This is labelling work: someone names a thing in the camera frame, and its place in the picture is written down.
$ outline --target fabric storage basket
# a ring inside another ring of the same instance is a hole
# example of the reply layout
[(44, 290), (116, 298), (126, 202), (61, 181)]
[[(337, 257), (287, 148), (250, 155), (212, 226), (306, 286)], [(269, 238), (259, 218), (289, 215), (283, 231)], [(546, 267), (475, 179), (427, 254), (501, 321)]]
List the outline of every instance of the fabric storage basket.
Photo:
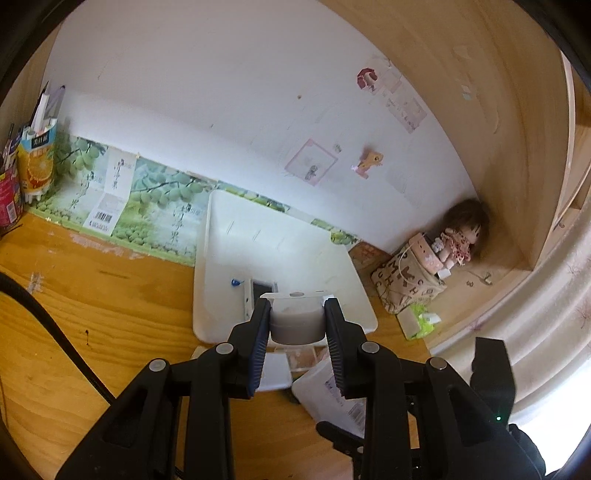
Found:
[(417, 260), (409, 244), (371, 275), (379, 298), (389, 313), (396, 314), (411, 303), (427, 304), (446, 285)]

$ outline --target floral dress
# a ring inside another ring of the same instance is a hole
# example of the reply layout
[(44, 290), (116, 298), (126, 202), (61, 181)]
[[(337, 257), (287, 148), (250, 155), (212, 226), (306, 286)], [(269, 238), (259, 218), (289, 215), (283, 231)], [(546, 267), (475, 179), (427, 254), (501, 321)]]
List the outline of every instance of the floral dress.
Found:
[(440, 237), (445, 244), (449, 244), (452, 250), (450, 257), (459, 265), (470, 261), (470, 242), (464, 234), (452, 228), (446, 228)]

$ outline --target white bin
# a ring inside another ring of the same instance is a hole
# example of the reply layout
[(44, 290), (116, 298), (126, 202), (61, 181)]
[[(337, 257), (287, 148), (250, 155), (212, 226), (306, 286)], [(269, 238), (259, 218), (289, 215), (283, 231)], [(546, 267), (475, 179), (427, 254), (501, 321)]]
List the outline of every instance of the white bin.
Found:
[(244, 284), (233, 287), (233, 278), (276, 282), (280, 292), (326, 290), (348, 321), (365, 333), (377, 328), (347, 249), (330, 232), (221, 190), (212, 192), (202, 228), (193, 292), (193, 330), (202, 342), (225, 342), (245, 321)]

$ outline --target doll face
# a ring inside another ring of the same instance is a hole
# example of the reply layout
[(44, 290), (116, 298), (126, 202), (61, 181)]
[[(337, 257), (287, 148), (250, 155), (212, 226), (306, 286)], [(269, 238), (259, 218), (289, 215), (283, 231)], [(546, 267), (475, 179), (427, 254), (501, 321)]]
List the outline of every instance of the doll face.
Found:
[(466, 225), (463, 226), (460, 231), (462, 235), (466, 237), (466, 240), (468, 240), (471, 245), (474, 245), (478, 240), (478, 236), (480, 235), (480, 225), (477, 225), (474, 228), (470, 228)]

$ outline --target white wall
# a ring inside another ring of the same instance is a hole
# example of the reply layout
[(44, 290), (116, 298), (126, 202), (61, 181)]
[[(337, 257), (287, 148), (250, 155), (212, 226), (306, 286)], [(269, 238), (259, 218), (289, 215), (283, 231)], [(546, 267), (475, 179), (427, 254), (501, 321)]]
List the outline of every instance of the white wall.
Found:
[[(315, 0), (87, 0), (61, 28), (46, 79), (67, 85), (60, 118), (72, 134), (254, 190), (390, 250), (474, 190), (421, 99), (428, 115), (409, 134), (359, 88), (357, 73), (380, 55)], [(284, 170), (309, 138), (339, 159), (316, 186)], [(384, 165), (363, 179), (351, 167), (367, 148)]]

